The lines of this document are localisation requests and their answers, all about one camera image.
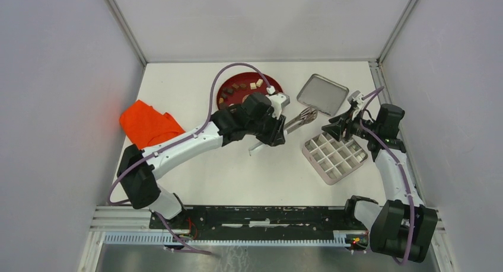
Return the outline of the silver tin lid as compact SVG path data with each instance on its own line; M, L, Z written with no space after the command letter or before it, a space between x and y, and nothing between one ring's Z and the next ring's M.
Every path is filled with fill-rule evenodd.
M297 101L333 117L343 105L348 94L348 87L314 73L299 91Z

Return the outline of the metal tongs white handle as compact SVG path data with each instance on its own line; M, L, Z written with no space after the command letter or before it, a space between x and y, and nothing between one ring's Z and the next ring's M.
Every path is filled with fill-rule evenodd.
M287 136L291 134L292 132L296 131L298 128L309 124L317 118L318 115L318 110L315 109L314 107L307 107L303 109L302 112L300 112L299 115L295 116L292 120L289 122L286 122L284 125L284 136ZM262 142L259 142L252 147L249 148L249 155L253 156L260 152L262 149L269 148L270 146L265 145Z

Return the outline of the pink compartment box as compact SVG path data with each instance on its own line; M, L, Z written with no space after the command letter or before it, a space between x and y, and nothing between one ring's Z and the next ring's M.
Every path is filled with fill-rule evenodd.
M306 141L302 153L327 185L343 180L368 159L367 152L353 138L340 142L325 132Z

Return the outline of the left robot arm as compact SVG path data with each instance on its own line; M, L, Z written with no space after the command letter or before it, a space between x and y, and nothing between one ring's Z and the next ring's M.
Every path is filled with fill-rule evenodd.
M150 209L169 227L179 229L186 223L183 203L157 181L182 163L246 135L270 147L283 145L286 118L282 110L288 104L284 93L254 92L243 103L214 112L204 124L171 140L144 149L132 144L123 151L114 185L121 185L134 209Z

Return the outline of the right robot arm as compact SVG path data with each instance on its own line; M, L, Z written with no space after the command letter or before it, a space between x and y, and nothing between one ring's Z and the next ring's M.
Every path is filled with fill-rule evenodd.
M338 142L358 136L367 148L383 180L386 202L383 206L367 197L351 197L342 214L344 225L369 232L370 250L393 257L403 264L424 261L438 215L427 208L413 185L406 146L399 139L399 123L405 111L393 104L382 104L376 119L364 119L357 102L321 129Z

